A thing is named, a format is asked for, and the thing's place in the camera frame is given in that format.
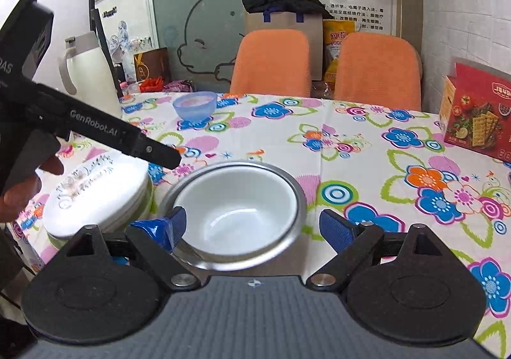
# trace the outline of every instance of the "stack of plates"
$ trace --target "stack of plates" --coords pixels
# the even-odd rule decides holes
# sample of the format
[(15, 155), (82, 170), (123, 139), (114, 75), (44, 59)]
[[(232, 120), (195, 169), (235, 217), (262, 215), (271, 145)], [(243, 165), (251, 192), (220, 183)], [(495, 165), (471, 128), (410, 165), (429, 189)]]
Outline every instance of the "stack of plates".
[(44, 207), (50, 238), (66, 241), (89, 224), (110, 232), (146, 217), (152, 200), (147, 168), (146, 161), (110, 151), (65, 174)]

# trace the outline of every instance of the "white tiled wall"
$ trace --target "white tiled wall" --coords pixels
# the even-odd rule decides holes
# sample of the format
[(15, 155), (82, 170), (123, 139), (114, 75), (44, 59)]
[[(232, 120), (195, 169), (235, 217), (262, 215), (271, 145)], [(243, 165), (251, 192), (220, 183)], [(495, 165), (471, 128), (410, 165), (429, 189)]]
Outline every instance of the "white tiled wall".
[(453, 56), (511, 74), (511, 0), (424, 0), (425, 111), (438, 112)]

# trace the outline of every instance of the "yellow snack bag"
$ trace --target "yellow snack bag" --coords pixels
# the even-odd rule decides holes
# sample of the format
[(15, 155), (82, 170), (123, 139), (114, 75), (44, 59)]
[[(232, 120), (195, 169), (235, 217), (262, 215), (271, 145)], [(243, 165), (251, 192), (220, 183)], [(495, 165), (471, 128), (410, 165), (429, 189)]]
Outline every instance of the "yellow snack bag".
[(341, 44), (350, 33), (355, 31), (354, 21), (323, 20), (323, 42), (327, 63), (323, 80), (335, 83)]

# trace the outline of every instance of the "table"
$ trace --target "table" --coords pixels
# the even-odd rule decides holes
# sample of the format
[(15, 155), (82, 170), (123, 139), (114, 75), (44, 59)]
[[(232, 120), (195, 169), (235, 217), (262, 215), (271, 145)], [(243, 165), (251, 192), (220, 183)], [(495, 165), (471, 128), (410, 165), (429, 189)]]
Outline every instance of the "table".
[[(371, 220), (391, 231), (428, 225), (481, 281), (487, 313), (477, 341), (498, 357), (510, 349), (511, 165), (444, 144), (437, 115), (379, 106), (268, 95), (219, 95), (211, 118), (180, 120), (180, 94), (122, 99), (123, 118), (183, 155), (175, 170), (150, 165), (153, 210), (167, 190), (198, 168), (225, 160), (264, 161), (292, 174), (307, 196), (308, 220), (292, 249), (247, 273), (300, 274), (305, 279), (335, 252), (318, 230), (323, 209), (352, 222)], [(66, 170), (107, 148), (75, 138), (59, 152)], [(44, 203), (59, 178), (43, 188), (17, 220), (14, 233), (30, 243), (40, 268), (56, 253), (42, 225)]]

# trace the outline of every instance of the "stainless steel bowl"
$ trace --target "stainless steel bowl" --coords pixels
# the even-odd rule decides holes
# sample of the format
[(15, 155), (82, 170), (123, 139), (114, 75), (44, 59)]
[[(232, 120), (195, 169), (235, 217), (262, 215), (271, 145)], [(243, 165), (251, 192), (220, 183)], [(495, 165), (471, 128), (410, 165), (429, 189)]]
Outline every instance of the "stainless steel bowl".
[(289, 173), (281, 170), (278, 167), (262, 162), (244, 160), (221, 162), (203, 167), (200, 170), (191, 173), (189, 176), (181, 180), (168, 191), (159, 206), (158, 217), (164, 217), (169, 212), (169, 210), (174, 207), (174, 202), (177, 196), (185, 188), (185, 186), (189, 185), (199, 176), (202, 176), (205, 173), (209, 173), (213, 170), (222, 170), (225, 167), (236, 166), (268, 170), (284, 179), (288, 185), (290, 185), (290, 187), (293, 189), (297, 202), (296, 216), (293, 224), (286, 231), (286, 233), (273, 245), (243, 257), (211, 256), (210, 254), (202, 253), (196, 250), (195, 248), (188, 245), (183, 239), (181, 239), (181, 242), (174, 249), (174, 255), (186, 264), (192, 265), (199, 269), (211, 269), (216, 271), (236, 271), (251, 268), (256, 265), (263, 264), (281, 254), (285, 249), (291, 246), (291, 244), (300, 235), (301, 229), (307, 218), (307, 199), (305, 197), (305, 193), (303, 192), (298, 182)]

